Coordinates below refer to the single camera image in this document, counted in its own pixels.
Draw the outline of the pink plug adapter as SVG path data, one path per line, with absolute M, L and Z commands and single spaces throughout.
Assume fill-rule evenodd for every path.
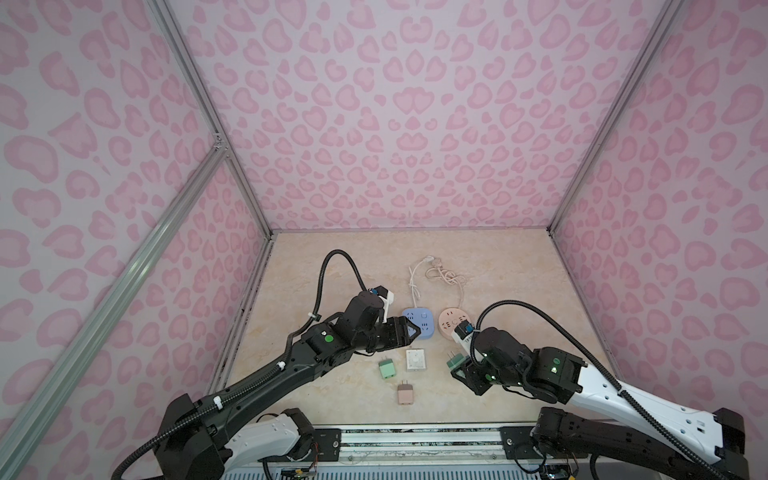
M 397 386 L 396 395 L 399 405 L 412 405 L 415 401 L 414 387 L 406 382 L 402 382 Z

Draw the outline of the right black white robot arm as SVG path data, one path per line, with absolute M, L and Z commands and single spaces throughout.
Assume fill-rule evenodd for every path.
M 499 386 L 544 402 L 529 434 L 543 459 L 608 458 L 672 479 L 749 478 L 740 414 L 696 410 L 628 385 L 543 310 L 511 304 L 546 321 L 578 352 L 532 349 L 505 330 L 462 320 L 452 337 L 466 357 L 451 375 L 478 396 Z

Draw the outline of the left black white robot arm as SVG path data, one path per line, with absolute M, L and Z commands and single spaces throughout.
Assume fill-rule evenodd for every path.
M 235 455 L 231 440 L 268 407 L 355 355 L 407 347 L 418 338 L 421 330 L 408 317 L 390 316 L 391 291 L 358 286 L 342 312 L 322 317 L 315 305 L 288 335 L 284 351 L 245 379 L 197 401 L 187 394 L 174 399 L 158 433 L 123 460 L 112 478 L 122 478 L 151 453 L 163 479 L 219 479 Z

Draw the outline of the white square plug adapter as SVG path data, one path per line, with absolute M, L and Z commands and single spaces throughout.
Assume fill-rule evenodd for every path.
M 406 350 L 406 370 L 423 371 L 427 369 L 426 353 L 424 349 Z

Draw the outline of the light green plug adapter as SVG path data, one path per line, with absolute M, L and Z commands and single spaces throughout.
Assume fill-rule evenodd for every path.
M 397 375 L 397 369 L 392 359 L 384 359 L 378 363 L 378 369 L 384 380 L 394 378 Z

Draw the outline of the blue square power strip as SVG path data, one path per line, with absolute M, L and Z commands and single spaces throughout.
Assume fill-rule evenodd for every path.
M 431 310 L 424 307 L 411 307 L 403 310 L 402 315 L 420 329 L 418 340 L 428 340 L 435 333 L 435 319 Z

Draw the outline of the pink round power strip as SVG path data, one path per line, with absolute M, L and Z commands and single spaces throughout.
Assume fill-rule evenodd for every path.
M 437 329 L 447 340 L 452 340 L 455 328 L 462 322 L 472 324 L 469 315 L 458 307 L 449 307 L 440 312 L 437 319 Z

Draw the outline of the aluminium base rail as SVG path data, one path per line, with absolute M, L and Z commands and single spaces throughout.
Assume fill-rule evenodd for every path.
M 259 461 L 226 479 L 590 479 L 587 454 L 543 458 L 528 423 L 318 425 L 318 455 Z

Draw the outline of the diagonal aluminium frame bar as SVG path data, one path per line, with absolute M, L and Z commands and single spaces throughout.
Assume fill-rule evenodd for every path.
M 211 148 L 20 411 L 1 441 L 3 479 L 21 473 L 228 154 Z

